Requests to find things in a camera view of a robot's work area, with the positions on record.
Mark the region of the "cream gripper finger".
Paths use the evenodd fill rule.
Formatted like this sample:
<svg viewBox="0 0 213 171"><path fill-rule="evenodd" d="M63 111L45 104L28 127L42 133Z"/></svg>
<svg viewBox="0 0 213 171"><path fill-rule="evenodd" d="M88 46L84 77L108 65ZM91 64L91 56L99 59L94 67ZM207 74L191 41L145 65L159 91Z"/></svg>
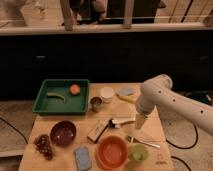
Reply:
<svg viewBox="0 0 213 171"><path fill-rule="evenodd" d="M146 115L137 114L136 117L135 117L135 128L136 129L141 129L146 120L147 120L147 116Z"/></svg>

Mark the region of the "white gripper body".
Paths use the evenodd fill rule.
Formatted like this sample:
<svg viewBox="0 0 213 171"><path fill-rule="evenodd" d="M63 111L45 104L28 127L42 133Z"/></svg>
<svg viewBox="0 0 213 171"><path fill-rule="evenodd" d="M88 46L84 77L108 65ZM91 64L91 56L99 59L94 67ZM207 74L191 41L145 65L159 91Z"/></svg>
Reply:
<svg viewBox="0 0 213 171"><path fill-rule="evenodd" d="M136 100L135 107L136 107L136 111L140 115L148 116L153 112L155 105L151 101L147 100L146 98L138 98Z"/></svg>

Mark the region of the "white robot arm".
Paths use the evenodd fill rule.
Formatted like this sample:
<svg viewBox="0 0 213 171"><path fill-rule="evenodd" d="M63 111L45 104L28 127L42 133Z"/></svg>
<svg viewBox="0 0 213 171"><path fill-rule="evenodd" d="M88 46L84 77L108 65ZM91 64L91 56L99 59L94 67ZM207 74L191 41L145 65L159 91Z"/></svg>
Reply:
<svg viewBox="0 0 213 171"><path fill-rule="evenodd" d="M213 136L213 106L179 95L172 86L172 79L165 74L144 81L135 102L136 111L149 115L156 105L163 105Z"/></svg>

